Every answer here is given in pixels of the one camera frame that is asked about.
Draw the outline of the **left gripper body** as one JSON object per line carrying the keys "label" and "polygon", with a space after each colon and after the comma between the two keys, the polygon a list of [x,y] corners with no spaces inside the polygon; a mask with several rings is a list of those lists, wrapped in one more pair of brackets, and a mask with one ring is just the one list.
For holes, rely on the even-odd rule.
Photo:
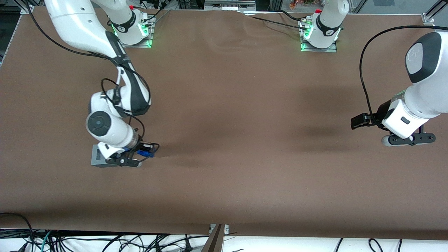
{"label": "left gripper body", "polygon": [[409,104],[404,99],[391,99],[377,109],[375,119],[387,131],[405,139],[428,121],[424,116],[427,117],[429,108],[422,99],[411,100]]}

